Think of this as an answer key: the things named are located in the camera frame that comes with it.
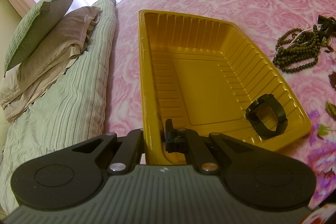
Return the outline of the golden plastic tray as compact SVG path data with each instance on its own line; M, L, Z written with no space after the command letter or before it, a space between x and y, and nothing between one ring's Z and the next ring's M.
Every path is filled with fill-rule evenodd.
M184 164L165 147L165 121L201 136L220 132L270 151L305 136L311 122L272 61L238 26L168 11L138 13L139 65L146 162ZM272 94L288 127L263 139L245 118L247 107Z

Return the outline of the black wrist watch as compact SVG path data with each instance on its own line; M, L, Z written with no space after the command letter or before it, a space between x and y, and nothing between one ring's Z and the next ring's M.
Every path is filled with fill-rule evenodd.
M286 112L273 94L264 94L253 101L245 118L262 140L283 134L288 126Z

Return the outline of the green striped folded quilt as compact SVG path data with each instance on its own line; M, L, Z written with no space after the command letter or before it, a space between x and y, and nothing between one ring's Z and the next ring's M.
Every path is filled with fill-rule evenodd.
M98 0L100 20L88 48L74 65L13 122L1 160L1 208L18 207L10 180L31 159L101 135L112 41L117 25L116 0Z

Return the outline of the pink rose bedspread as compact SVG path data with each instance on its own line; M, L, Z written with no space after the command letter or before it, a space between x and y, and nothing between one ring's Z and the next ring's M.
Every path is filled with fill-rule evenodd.
M119 135L142 125L138 12L163 10L201 15L238 25L265 53L292 28L310 28L319 15L335 16L335 0L123 0L109 62L105 132ZM317 187L310 207L335 189L335 44L322 50L311 69L284 74L312 123L305 137L282 150L314 170Z

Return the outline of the taupe folded blanket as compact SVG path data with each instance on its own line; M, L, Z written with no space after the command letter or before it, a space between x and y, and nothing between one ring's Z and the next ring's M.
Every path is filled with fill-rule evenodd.
M1 80L1 108L11 123L65 73L88 45L100 8L71 11L51 30L31 56Z

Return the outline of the green knitted pillow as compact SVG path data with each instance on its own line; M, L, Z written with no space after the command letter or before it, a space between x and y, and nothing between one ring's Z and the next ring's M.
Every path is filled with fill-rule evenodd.
M22 18L8 46L3 71L25 61L60 22L74 0L40 0Z

